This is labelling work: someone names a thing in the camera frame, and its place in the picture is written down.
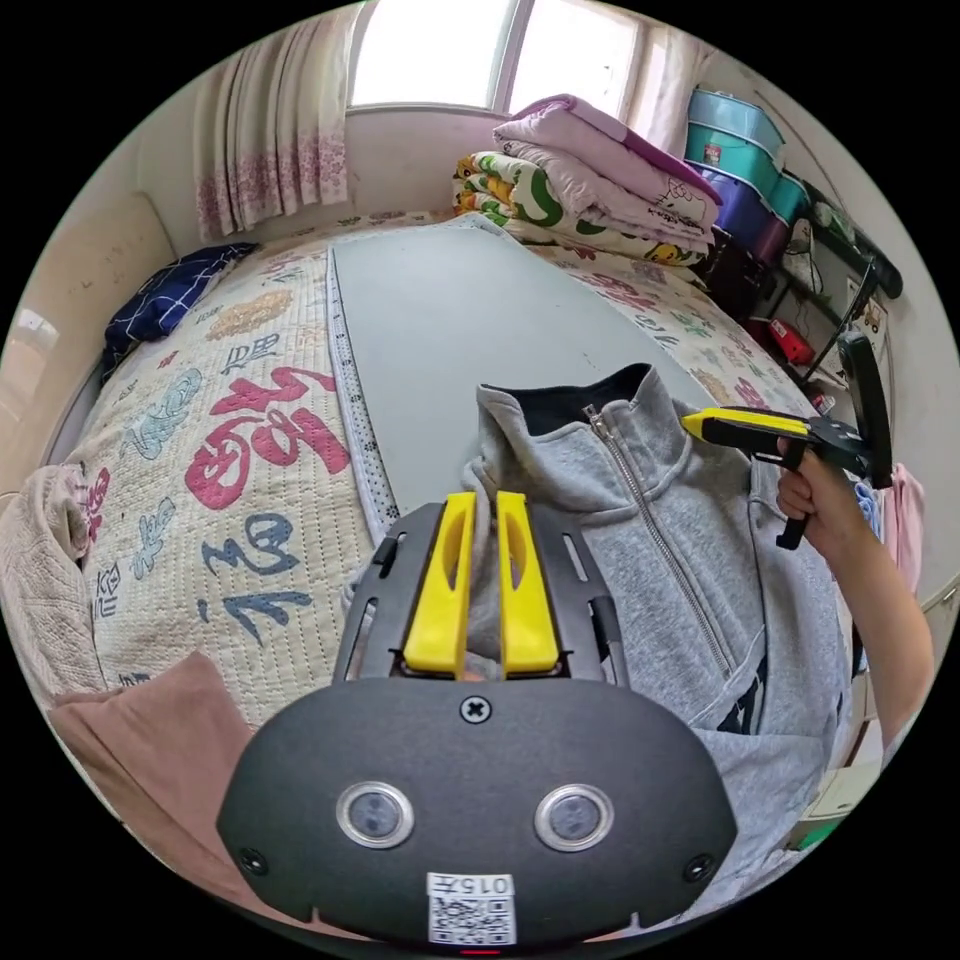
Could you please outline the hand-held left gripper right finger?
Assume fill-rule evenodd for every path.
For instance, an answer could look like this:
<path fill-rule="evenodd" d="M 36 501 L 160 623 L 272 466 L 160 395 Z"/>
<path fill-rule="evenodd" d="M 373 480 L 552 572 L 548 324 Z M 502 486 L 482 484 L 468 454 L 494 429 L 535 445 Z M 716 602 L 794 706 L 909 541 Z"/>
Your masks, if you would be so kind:
<path fill-rule="evenodd" d="M 560 657 L 526 497 L 496 496 L 500 662 L 505 674 L 548 674 Z"/>

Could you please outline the person's right hand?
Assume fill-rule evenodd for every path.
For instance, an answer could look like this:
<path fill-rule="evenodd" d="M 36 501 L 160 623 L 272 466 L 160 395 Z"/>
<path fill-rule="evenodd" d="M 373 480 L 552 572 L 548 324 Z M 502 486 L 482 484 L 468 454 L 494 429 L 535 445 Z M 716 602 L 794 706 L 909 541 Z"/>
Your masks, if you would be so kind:
<path fill-rule="evenodd" d="M 831 566 L 857 557 L 873 538 L 846 474 L 809 449 L 795 468 L 781 471 L 777 503 L 788 519 L 805 524 L 805 539 Z"/>

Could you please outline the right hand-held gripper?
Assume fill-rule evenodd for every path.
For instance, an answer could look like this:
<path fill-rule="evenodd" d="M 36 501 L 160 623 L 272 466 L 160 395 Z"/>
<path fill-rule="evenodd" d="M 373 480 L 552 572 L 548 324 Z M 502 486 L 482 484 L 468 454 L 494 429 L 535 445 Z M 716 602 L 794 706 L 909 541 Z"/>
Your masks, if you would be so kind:
<path fill-rule="evenodd" d="M 752 408 L 712 407 L 686 414 L 680 424 L 706 443 L 793 469 L 805 450 L 875 489 L 892 486 L 892 438 L 886 414 L 858 414 L 852 426 L 830 416 L 802 418 Z"/>

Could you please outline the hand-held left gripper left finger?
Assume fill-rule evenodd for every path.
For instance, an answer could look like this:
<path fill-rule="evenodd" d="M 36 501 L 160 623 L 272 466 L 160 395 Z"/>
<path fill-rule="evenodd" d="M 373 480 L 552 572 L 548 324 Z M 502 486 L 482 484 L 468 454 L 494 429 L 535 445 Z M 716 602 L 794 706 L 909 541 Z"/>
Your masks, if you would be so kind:
<path fill-rule="evenodd" d="M 476 495 L 449 495 L 435 525 L 403 649 L 414 672 L 465 670 Z"/>

